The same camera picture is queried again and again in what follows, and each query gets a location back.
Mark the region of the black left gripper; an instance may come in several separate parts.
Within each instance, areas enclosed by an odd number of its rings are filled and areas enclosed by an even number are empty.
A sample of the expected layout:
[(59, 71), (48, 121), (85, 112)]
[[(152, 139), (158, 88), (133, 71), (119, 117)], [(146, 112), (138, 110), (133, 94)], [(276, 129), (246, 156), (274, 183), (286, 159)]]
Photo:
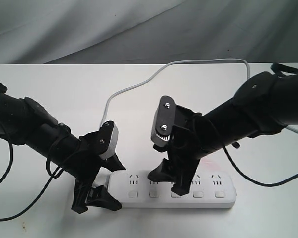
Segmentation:
[(111, 211), (122, 208), (122, 204), (108, 192), (104, 185), (93, 185), (102, 167), (111, 172), (126, 169), (116, 153), (106, 160), (100, 158), (98, 134), (99, 131), (96, 131), (81, 136), (79, 148), (71, 155), (71, 170), (75, 172), (71, 209), (77, 213), (86, 212), (88, 207), (100, 207)]

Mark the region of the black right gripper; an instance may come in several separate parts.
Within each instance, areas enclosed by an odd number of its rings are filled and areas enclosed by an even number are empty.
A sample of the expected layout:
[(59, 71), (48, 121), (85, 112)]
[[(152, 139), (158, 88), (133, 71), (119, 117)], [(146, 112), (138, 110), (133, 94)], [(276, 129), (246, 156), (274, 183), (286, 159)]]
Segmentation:
[(149, 172), (147, 178), (153, 182), (173, 183), (171, 191), (177, 195), (188, 194), (200, 159), (211, 151), (208, 144), (203, 145), (201, 136), (201, 126), (206, 122), (201, 113), (176, 105), (170, 140), (164, 147), (154, 145), (155, 149), (167, 152), (167, 158)]

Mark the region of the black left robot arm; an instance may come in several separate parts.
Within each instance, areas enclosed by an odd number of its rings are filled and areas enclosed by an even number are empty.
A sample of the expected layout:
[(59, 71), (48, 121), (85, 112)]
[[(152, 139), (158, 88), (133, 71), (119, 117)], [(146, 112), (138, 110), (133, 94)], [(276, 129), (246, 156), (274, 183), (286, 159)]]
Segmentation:
[(122, 208), (103, 185), (93, 187), (104, 167), (111, 172), (124, 170), (116, 155), (118, 128), (106, 121), (98, 131), (75, 137), (35, 100), (7, 95), (0, 83), (0, 138), (11, 145), (27, 145), (75, 178), (72, 210), (81, 214), (89, 206), (112, 211)]

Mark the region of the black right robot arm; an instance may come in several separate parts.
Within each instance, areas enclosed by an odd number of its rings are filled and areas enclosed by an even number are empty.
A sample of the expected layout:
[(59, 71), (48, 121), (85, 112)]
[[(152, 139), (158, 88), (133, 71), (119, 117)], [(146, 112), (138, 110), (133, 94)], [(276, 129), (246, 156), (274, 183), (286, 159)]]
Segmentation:
[(194, 112), (162, 96), (155, 112), (151, 139), (167, 157), (149, 172), (153, 182), (171, 182), (172, 191), (186, 195), (202, 157), (239, 140), (275, 135), (298, 125), (298, 68), (274, 63), (235, 95), (207, 114)]

